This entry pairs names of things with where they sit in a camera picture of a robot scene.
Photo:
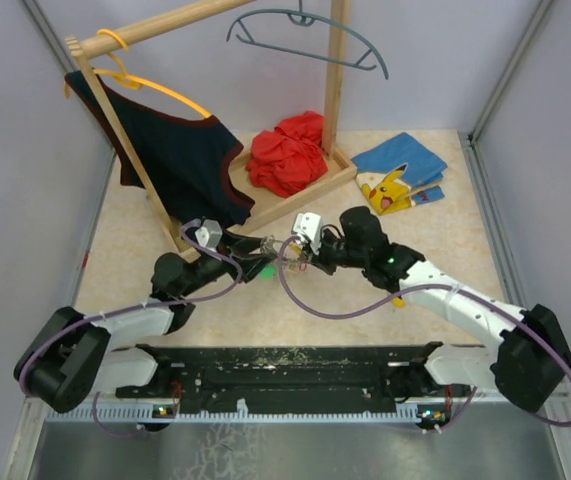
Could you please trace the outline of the steel key organizer yellow handle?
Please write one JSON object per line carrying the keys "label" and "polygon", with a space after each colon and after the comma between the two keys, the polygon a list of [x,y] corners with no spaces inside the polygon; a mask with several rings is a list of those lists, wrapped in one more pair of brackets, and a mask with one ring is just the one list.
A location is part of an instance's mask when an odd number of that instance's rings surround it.
{"label": "steel key organizer yellow handle", "polygon": [[262,239],[260,252],[271,258],[267,266],[273,265],[278,269],[278,263],[282,262],[285,273],[298,274],[306,271],[307,263],[304,261],[301,247],[296,242],[293,242],[281,254],[280,248],[282,244],[282,240],[277,240],[273,236]]}

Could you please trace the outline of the green key tag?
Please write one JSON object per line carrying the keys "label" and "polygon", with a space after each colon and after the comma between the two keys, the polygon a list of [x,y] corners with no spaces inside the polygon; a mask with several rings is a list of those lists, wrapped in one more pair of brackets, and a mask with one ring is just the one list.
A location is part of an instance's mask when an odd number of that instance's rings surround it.
{"label": "green key tag", "polygon": [[275,278],[276,275],[277,275],[277,269],[273,265],[266,266],[260,272],[260,277],[262,279],[272,279],[272,278]]}

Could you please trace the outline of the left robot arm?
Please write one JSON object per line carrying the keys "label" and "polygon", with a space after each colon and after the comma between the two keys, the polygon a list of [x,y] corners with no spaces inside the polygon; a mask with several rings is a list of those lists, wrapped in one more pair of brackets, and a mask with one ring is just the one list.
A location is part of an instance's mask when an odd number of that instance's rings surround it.
{"label": "left robot arm", "polygon": [[173,384],[172,371],[138,341],[182,328],[197,304],[213,298],[197,291],[224,276],[233,285],[247,283],[274,259],[263,239],[206,225],[187,240],[199,257],[188,261],[177,253],[161,255],[145,301],[94,315],[71,306],[57,309],[14,368],[21,390],[58,413],[125,387],[141,388],[154,397],[166,394]]}

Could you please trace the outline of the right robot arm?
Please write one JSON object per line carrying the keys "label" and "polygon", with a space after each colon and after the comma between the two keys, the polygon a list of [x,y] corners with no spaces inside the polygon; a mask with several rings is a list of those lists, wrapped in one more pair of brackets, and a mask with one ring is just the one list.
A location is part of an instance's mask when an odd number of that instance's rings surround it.
{"label": "right robot arm", "polygon": [[335,229],[317,214],[300,214],[293,231],[312,265],[327,274],[358,269],[374,287],[428,309],[480,343],[432,348],[411,372],[419,393],[461,384],[495,389],[529,413],[543,407],[571,369],[571,350],[552,310],[507,304],[456,281],[423,254],[390,241],[366,207],[352,207],[339,220]]}

